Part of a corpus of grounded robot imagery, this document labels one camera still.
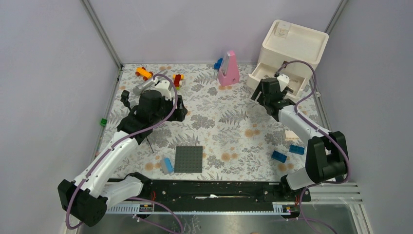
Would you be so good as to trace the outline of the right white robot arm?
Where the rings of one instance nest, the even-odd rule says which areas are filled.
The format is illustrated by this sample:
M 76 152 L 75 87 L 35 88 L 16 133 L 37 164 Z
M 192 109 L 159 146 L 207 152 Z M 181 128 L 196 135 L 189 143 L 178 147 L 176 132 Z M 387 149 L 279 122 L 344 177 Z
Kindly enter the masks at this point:
M 285 98 L 281 79 L 282 76 L 260 80 L 251 99 L 306 143 L 305 166 L 283 176 L 280 181 L 281 198 L 291 201 L 299 194 L 299 189 L 333 183 L 333 178 L 350 176 L 351 170 L 343 133 L 330 132 L 299 111 L 295 102 Z

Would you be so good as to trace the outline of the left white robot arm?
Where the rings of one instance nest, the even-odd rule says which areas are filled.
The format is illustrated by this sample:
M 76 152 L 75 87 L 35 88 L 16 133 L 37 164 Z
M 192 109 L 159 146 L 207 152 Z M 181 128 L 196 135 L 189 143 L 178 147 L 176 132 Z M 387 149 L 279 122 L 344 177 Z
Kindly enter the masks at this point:
M 187 114 L 172 79 L 159 74 L 140 85 L 139 102 L 130 109 L 117 127 L 104 150 L 73 180 L 62 180 L 58 194 L 65 222 L 69 230 L 82 224 L 96 225 L 108 208 L 137 197 L 146 200 L 151 194 L 150 185 L 143 179 L 128 176 L 122 181 L 106 186 L 115 169 L 148 135 L 166 121 L 182 122 Z

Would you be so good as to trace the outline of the cream three-drawer organizer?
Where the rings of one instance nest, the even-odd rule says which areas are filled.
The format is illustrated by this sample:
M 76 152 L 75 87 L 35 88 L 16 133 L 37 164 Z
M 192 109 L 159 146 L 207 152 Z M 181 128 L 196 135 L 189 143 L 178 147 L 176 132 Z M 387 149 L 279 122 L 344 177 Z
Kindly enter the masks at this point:
M 274 35 L 275 27 L 280 19 L 271 25 L 261 47 L 258 64 L 254 71 L 248 75 L 246 85 L 255 90 L 264 76 L 271 76 L 285 63 L 293 60 L 305 61 L 316 69 L 318 66 L 329 35 L 325 32 L 291 23 L 287 38 Z M 292 63 L 281 71 L 289 76 L 288 87 L 293 92 L 286 97 L 298 101 L 308 84 L 312 71 L 302 63 Z

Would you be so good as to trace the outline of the white cosmetic box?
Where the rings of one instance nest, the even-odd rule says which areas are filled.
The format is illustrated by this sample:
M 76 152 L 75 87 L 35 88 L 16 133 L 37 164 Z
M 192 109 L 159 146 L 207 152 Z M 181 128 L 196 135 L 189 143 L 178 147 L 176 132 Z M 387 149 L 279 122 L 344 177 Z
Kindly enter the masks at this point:
M 291 23 L 279 21 L 275 27 L 274 35 L 281 38 L 287 38 L 291 28 Z

